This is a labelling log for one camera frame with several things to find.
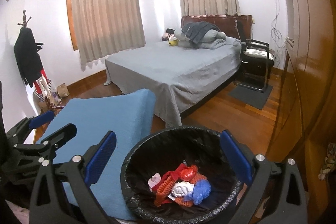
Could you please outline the black bag beside pillows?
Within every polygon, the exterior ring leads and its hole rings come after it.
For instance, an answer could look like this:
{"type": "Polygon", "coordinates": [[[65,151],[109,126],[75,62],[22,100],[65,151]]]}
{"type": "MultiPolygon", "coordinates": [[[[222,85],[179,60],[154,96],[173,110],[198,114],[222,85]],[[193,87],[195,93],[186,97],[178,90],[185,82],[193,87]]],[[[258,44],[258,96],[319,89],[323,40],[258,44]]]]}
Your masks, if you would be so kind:
{"type": "Polygon", "coordinates": [[[175,29],[171,29],[171,28],[166,29],[166,33],[169,34],[169,35],[173,35],[174,32],[175,32],[175,29]]]}

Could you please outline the red plastic bag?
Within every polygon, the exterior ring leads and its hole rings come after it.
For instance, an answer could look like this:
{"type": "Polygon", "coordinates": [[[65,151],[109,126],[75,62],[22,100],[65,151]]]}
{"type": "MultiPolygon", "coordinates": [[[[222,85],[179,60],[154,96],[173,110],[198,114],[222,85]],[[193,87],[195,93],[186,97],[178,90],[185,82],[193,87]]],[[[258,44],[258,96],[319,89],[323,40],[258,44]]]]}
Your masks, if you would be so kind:
{"type": "Polygon", "coordinates": [[[198,167],[196,165],[187,166],[185,169],[181,170],[179,173],[179,178],[182,181],[191,181],[198,172],[198,167]]]}

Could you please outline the beige left window curtain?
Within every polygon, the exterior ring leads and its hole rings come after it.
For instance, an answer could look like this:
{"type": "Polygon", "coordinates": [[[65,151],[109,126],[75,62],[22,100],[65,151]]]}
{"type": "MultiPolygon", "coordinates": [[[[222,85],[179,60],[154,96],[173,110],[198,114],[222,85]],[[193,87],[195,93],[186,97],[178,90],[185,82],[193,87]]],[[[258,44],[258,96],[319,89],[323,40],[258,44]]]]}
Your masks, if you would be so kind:
{"type": "Polygon", "coordinates": [[[71,0],[82,65],[145,45],[139,0],[71,0]]]}

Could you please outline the yellow plush toy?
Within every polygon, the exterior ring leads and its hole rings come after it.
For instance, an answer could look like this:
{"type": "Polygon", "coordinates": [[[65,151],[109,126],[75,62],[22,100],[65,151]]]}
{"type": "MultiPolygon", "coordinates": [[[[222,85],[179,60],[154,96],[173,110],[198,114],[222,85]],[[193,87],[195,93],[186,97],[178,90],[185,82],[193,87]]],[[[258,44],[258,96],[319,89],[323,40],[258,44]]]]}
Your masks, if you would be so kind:
{"type": "Polygon", "coordinates": [[[169,46],[171,47],[176,47],[178,43],[179,43],[179,40],[177,38],[169,39],[169,46]]]}

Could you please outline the black hanging coat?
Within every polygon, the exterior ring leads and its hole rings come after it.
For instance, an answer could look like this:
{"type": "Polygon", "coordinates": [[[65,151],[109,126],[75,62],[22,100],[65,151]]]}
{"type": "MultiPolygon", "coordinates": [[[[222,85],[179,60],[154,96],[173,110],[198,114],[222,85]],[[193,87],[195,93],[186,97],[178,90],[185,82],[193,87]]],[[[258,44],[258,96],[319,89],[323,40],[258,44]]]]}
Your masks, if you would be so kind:
{"type": "Polygon", "coordinates": [[[41,77],[44,69],[37,46],[32,30],[22,27],[14,45],[14,54],[21,78],[30,87],[41,77]]]}

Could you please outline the pink sock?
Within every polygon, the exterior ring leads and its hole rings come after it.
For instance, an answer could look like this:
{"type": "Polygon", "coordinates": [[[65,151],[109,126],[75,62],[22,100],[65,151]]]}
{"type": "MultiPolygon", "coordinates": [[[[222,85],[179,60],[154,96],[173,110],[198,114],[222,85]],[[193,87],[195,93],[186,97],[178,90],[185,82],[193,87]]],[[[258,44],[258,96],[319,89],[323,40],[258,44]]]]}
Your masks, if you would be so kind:
{"type": "Polygon", "coordinates": [[[155,173],[148,181],[147,184],[149,186],[150,191],[153,191],[153,188],[161,181],[161,175],[159,173],[155,173]]]}

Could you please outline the white paper wad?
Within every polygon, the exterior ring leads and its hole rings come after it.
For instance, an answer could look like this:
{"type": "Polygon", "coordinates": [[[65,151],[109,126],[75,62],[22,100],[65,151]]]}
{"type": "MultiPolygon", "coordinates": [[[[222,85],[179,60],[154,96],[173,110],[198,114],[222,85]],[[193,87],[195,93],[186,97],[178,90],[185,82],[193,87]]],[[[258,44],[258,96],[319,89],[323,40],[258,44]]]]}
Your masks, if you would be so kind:
{"type": "Polygon", "coordinates": [[[185,197],[192,195],[194,191],[194,184],[187,181],[176,182],[171,188],[171,195],[173,197],[185,197]]]}

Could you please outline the red cloth garment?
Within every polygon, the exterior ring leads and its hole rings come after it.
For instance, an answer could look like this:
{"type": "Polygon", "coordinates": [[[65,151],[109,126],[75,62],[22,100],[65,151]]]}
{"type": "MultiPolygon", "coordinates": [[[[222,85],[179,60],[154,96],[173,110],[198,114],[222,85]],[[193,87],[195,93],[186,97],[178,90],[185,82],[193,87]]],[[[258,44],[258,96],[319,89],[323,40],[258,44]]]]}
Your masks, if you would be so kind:
{"type": "Polygon", "coordinates": [[[182,163],[176,170],[166,172],[160,182],[151,188],[152,192],[162,192],[171,182],[176,182],[180,178],[181,172],[187,168],[188,166],[182,163]]]}

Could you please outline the black metal frame chair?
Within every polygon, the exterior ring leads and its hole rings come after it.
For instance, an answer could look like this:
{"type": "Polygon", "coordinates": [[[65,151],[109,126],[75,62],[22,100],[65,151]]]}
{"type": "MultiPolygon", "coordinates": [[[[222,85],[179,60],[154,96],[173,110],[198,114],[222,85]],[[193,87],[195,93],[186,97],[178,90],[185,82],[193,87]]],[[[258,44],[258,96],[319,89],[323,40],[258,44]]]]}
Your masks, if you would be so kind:
{"type": "Polygon", "coordinates": [[[235,28],[241,44],[240,68],[234,80],[241,86],[256,92],[265,92],[274,58],[268,43],[249,39],[244,33],[243,24],[235,19],[235,28]]]}

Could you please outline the blue plastic bag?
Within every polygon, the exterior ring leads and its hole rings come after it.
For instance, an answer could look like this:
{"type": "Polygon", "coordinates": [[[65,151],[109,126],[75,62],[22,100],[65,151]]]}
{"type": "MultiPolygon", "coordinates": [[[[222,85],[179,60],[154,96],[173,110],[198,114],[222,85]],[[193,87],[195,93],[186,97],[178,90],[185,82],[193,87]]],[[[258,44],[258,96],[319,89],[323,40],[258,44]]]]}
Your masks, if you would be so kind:
{"type": "Polygon", "coordinates": [[[183,201],[192,201],[194,205],[200,205],[211,193],[211,185],[208,180],[199,180],[194,184],[193,191],[184,196],[183,201]]]}

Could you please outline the dark grey folded clothing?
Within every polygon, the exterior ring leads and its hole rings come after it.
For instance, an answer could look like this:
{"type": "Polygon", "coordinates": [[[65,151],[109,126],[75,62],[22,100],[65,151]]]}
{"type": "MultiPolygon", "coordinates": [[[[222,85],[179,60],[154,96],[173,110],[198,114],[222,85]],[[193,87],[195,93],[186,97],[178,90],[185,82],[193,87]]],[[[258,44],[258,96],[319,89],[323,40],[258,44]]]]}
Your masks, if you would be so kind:
{"type": "Polygon", "coordinates": [[[218,26],[206,22],[192,22],[182,27],[182,33],[194,44],[212,42],[221,30],[218,26]]]}

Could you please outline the brown wooden wardrobe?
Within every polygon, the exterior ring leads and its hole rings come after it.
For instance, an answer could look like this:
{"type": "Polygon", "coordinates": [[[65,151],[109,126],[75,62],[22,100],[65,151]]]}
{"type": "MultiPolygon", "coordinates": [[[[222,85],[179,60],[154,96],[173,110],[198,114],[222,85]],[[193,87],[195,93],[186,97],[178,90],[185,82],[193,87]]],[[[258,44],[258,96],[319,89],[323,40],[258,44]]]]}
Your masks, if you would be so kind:
{"type": "Polygon", "coordinates": [[[309,223],[326,211],[331,194],[319,178],[335,141],[335,0],[288,0],[285,67],[276,124],[266,152],[293,158],[309,194],[309,223]]]}

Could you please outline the black lined trash bin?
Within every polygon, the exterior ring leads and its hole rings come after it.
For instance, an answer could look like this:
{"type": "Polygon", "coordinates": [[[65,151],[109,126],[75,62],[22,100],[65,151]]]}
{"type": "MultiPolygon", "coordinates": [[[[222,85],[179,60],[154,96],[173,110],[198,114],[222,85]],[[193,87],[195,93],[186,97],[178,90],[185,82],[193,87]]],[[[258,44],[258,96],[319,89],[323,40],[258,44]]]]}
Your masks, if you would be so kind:
{"type": "Polygon", "coordinates": [[[127,208],[146,223],[228,223],[241,188],[220,133],[200,127],[151,134],[121,169],[127,208]]]}

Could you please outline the grey sheeted bed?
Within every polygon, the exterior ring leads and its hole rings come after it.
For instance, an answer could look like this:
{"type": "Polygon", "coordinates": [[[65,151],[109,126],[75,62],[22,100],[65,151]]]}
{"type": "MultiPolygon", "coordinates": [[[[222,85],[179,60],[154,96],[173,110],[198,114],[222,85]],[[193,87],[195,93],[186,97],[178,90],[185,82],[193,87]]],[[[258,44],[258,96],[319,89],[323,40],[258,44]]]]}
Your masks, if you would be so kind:
{"type": "Polygon", "coordinates": [[[106,76],[123,94],[151,90],[156,96],[154,114],[167,127],[180,126],[181,113],[238,71],[240,50],[234,38],[214,50],[157,42],[110,55],[105,61],[106,76]]]}

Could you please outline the wooden coat rack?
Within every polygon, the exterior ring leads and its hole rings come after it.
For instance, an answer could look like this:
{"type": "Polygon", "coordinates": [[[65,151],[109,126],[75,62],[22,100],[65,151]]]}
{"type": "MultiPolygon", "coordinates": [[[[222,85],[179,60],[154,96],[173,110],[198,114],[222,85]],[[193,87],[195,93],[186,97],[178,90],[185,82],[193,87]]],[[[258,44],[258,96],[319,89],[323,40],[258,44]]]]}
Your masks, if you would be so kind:
{"type": "Polygon", "coordinates": [[[14,55],[19,74],[25,85],[35,89],[34,94],[49,110],[60,110],[62,101],[52,90],[52,81],[47,77],[39,55],[44,44],[35,41],[32,30],[27,26],[31,18],[26,16],[26,10],[22,13],[22,22],[18,23],[21,29],[14,44],[14,55]]]}

